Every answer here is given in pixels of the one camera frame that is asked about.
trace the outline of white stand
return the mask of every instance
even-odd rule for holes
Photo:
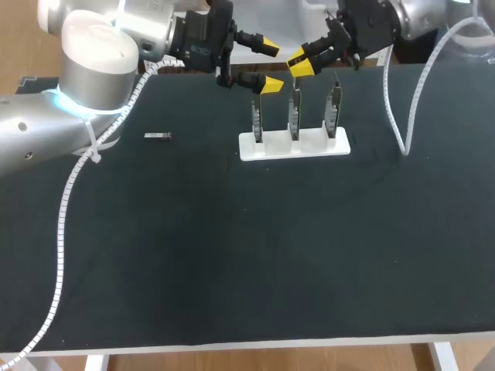
[[[263,143],[256,143],[252,132],[239,135],[242,161],[340,156],[349,153],[346,129],[337,128],[335,139],[328,139],[325,121],[321,128],[301,129],[298,141],[292,140],[289,130],[263,131]]]

